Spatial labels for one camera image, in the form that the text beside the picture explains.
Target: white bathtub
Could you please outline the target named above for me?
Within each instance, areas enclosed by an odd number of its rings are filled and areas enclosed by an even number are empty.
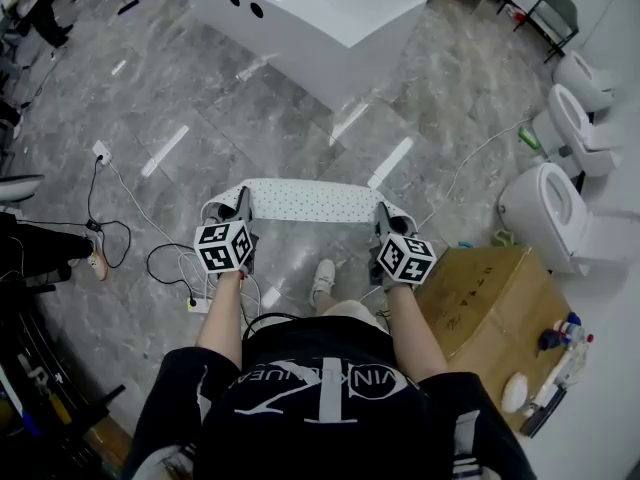
[[[395,66],[427,0],[189,1],[204,23],[338,111]]]

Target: shorts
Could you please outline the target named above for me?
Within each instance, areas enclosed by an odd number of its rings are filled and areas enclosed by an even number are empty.
[[[335,306],[322,313],[321,316],[350,316],[351,318],[356,318],[365,324],[373,325],[382,332],[389,334],[389,332],[378,323],[376,317],[371,314],[366,306],[355,300],[338,302]]]

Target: black cable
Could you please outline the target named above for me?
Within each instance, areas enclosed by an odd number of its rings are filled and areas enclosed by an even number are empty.
[[[118,268],[120,265],[122,265],[122,263],[124,262],[125,258],[127,257],[127,254],[129,253],[129,249],[131,249],[131,228],[129,226],[127,226],[124,222],[121,222],[119,220],[110,220],[108,222],[99,222],[96,219],[93,218],[93,215],[91,215],[91,194],[93,194],[93,187],[95,185],[96,182],[96,176],[98,174],[98,162],[100,162],[100,160],[102,159],[102,156],[99,156],[98,158],[96,158],[96,162],[93,164],[93,178],[91,179],[91,187],[89,188],[89,195],[87,196],[87,213],[89,214],[89,220],[95,222],[96,224],[99,224],[101,228],[105,227],[105,226],[109,226],[111,224],[119,224],[120,226],[122,226],[123,228],[125,228],[127,230],[127,235],[128,235],[128,239],[127,239],[127,248],[124,251],[124,254],[122,255],[122,258],[120,259],[120,261],[118,263],[116,263],[115,265],[112,265],[109,262],[109,258],[107,258],[107,248],[106,248],[106,242],[107,242],[107,236],[105,235],[104,231],[102,229],[98,230],[98,233],[102,234],[102,254],[104,255],[104,260],[107,262],[107,265],[109,265],[109,268]]]
[[[149,267],[149,260],[151,259],[151,255],[156,252],[159,249],[162,249],[164,247],[182,247],[183,249],[187,249],[189,251],[195,251],[195,249],[193,247],[190,247],[188,245],[182,245],[182,244],[178,244],[175,242],[171,242],[168,244],[162,244],[159,245],[158,247],[156,247],[155,249],[153,249],[149,255],[147,256],[147,272],[149,273],[149,275],[155,279],[156,281],[158,281],[161,284],[165,284],[165,285],[172,285],[172,284],[178,284],[178,283],[184,283],[184,285],[187,287],[187,290],[189,290],[189,303],[191,304],[191,306],[195,306],[196,305],[196,300],[193,298],[193,292],[191,291],[191,286],[189,286],[189,283],[187,283],[184,279],[176,279],[175,281],[163,281],[162,279],[159,279],[158,277],[156,277],[152,272],[151,272],[151,268]]]
[[[89,215],[89,222],[86,223],[80,223],[80,222],[51,222],[51,221],[44,221],[44,220],[25,220],[25,219],[16,219],[16,222],[27,222],[29,224],[48,224],[48,225],[65,225],[65,226],[82,226],[82,227],[86,227],[88,229],[91,229],[92,231],[95,231],[96,233],[101,234],[102,236],[102,254],[104,256],[104,260],[107,262],[107,265],[109,266],[109,268],[118,268],[120,265],[122,265],[122,263],[124,263],[125,258],[127,257],[127,254],[129,253],[129,250],[131,249],[131,228],[129,226],[127,226],[124,222],[121,222],[119,220],[110,220],[108,222],[99,222],[96,219],[93,218],[93,215],[91,215],[91,194],[93,194],[93,187],[95,186],[96,183],[96,176],[98,175],[98,162],[100,162],[100,160],[102,159],[101,156],[99,156],[98,158],[96,158],[96,162],[93,164],[93,177],[91,178],[91,186],[89,187],[89,195],[87,196],[87,214]],[[88,224],[93,223],[93,224],[97,224],[99,229],[93,229],[91,228]],[[123,228],[125,228],[127,230],[127,248],[124,251],[124,254],[122,255],[122,258],[120,259],[120,261],[118,263],[116,263],[115,265],[112,265],[111,262],[109,261],[109,258],[107,257],[107,251],[106,251],[106,242],[107,242],[107,235],[105,234],[105,232],[103,231],[102,228],[104,228],[105,226],[110,226],[112,224],[118,224],[120,226],[122,226]]]
[[[280,318],[288,318],[289,320],[300,320],[299,316],[296,315],[290,315],[288,313],[264,313],[263,315],[257,316],[255,317],[252,321],[251,324],[249,324],[247,326],[247,328],[244,331],[244,334],[242,335],[242,341],[246,340],[249,338],[249,333],[251,332],[251,329],[253,328],[253,326],[255,324],[257,324],[258,322],[262,321],[262,320],[266,320],[267,318],[271,318],[271,317],[280,317]]]
[[[27,106],[31,105],[31,103],[33,103],[33,100],[35,100],[38,96],[40,96],[40,93],[42,93],[42,87],[44,86],[45,82],[47,81],[47,79],[49,78],[49,75],[51,75],[51,73],[53,73],[53,70],[56,69],[56,67],[58,66],[58,64],[60,64],[60,61],[62,59],[64,59],[64,55],[67,53],[67,46],[63,46],[62,48],[59,48],[59,50],[62,51],[62,55],[60,55],[60,58],[56,61],[56,63],[51,67],[51,69],[47,72],[47,74],[44,76],[44,78],[42,79],[42,82],[40,82],[40,85],[38,86],[38,88],[36,89],[35,94],[33,95],[33,98],[31,98],[31,101],[27,102]]]
[[[29,224],[53,224],[53,225],[57,225],[57,226],[82,226],[87,227],[86,223],[80,223],[80,222],[50,222],[50,221],[46,221],[46,220],[25,220],[25,219],[16,219],[16,222],[28,222]]]

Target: electrical outlet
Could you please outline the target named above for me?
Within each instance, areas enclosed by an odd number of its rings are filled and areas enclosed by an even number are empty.
[[[102,141],[97,141],[93,145],[93,152],[96,156],[102,155],[102,160],[100,160],[102,165],[107,165],[112,158],[111,152],[107,149],[107,146],[102,143]]]
[[[187,309],[189,310],[189,313],[204,313],[205,315],[209,312],[209,306],[211,305],[211,299],[202,299],[202,298],[196,298],[194,299],[196,301],[196,305],[195,306],[191,306],[189,304],[189,299],[187,298]]]

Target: white cable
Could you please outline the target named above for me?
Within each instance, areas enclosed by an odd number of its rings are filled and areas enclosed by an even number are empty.
[[[9,270],[8,272],[5,272],[4,274],[2,274],[2,277],[0,277],[0,281],[2,281],[5,277],[11,274],[11,272],[15,272],[16,274],[18,274],[20,277],[24,279],[24,245],[22,245],[22,242],[18,240],[15,236],[7,236],[7,238],[12,238],[13,240],[15,240],[20,244],[20,247],[22,248],[22,261],[20,264],[20,272],[18,272],[17,270]]]
[[[456,171],[455,176],[453,177],[453,182],[451,183],[451,186],[449,187],[449,190],[447,190],[447,193],[445,194],[445,196],[442,198],[442,201],[440,201],[440,204],[438,204],[438,206],[436,206],[436,209],[433,210],[426,219],[424,219],[420,225],[418,226],[418,231],[420,231],[420,228],[422,226],[424,226],[431,217],[433,217],[437,211],[442,208],[442,205],[445,203],[445,201],[447,199],[449,199],[449,195],[451,194],[451,191],[453,190],[453,187],[456,184],[456,180],[458,179],[458,174],[460,174],[460,171],[462,170],[462,168],[467,164],[467,162],[469,160],[471,160],[471,158],[473,157],[473,155],[475,155],[478,151],[480,151],[482,148],[484,148],[487,144],[489,144],[492,140],[500,137],[501,135],[513,130],[516,126],[521,125],[522,123],[526,123],[527,121],[530,121],[531,118],[527,118],[527,119],[523,119],[522,121],[518,121],[516,124],[514,124],[513,126],[510,126],[509,128],[507,128],[506,130],[502,130],[499,133],[496,133],[493,137],[489,137],[487,140],[485,140],[482,144],[480,144],[480,146],[478,146],[476,149],[474,149],[471,154],[469,154],[469,156],[467,156],[467,158],[465,158],[462,163],[460,164],[460,167],[458,167],[458,170]]]
[[[22,242],[20,240],[18,240],[15,236],[10,236],[9,238],[13,238],[16,242],[18,242],[20,244],[20,247],[22,248],[22,262],[20,263],[20,271],[22,272],[22,274],[20,274],[23,278],[24,278],[24,245],[22,245]]]
[[[156,228],[158,230],[158,232],[164,236],[169,243],[173,244],[174,241],[164,232],[162,231],[158,226],[156,226],[156,224],[149,218],[147,217],[147,214],[144,212],[144,210],[140,207],[140,205],[138,204],[138,201],[136,200],[135,196],[131,193],[131,190],[129,190],[129,188],[124,184],[124,180],[122,179],[122,176],[120,175],[120,172],[118,171],[118,169],[115,168],[115,166],[111,163],[111,160],[109,160],[109,166],[113,169],[113,171],[118,175],[118,179],[120,180],[120,184],[124,187],[124,189],[127,191],[127,193],[129,194],[129,197],[131,197],[131,200],[133,201],[133,203],[136,205],[136,207],[138,208],[138,210],[140,211],[140,213],[142,214],[142,216],[147,220],[147,222],[149,222],[149,224],[151,224],[154,228]],[[200,273],[198,272],[198,269],[196,268],[196,266],[193,264],[193,262],[191,261],[191,259],[189,259],[189,256],[196,256],[195,252],[192,251],[183,251],[182,249],[180,249],[177,245],[173,246],[175,248],[176,251],[178,251],[179,256],[178,256],[178,269],[180,269],[180,274],[182,274],[182,279],[184,280],[184,282],[187,284],[187,286],[189,287],[189,289],[196,295],[201,295],[204,297],[205,300],[207,300],[207,286],[215,289],[216,286],[211,284],[209,282],[209,274],[205,273],[205,279],[202,278],[202,276],[200,275]],[[196,276],[198,276],[198,279],[202,282],[203,286],[204,286],[204,291],[199,291],[196,290],[195,288],[193,288],[191,286],[191,284],[189,283],[189,280],[187,279],[187,276],[184,273],[184,270],[182,270],[182,264],[180,263],[180,260],[182,260],[182,258],[186,258],[187,261],[191,264],[191,266],[193,267],[193,271],[195,272]],[[260,294],[260,287],[258,286],[258,282],[253,278],[253,276],[248,276],[249,279],[251,279],[253,281],[253,283],[256,285],[256,290],[258,291],[258,300],[254,299],[253,297],[247,295],[246,293],[241,293],[240,295],[242,295],[243,297],[246,297],[247,299],[249,299],[250,301],[254,302],[257,306],[258,306],[258,315],[260,315],[260,311],[261,311],[261,302],[262,302],[262,295]]]

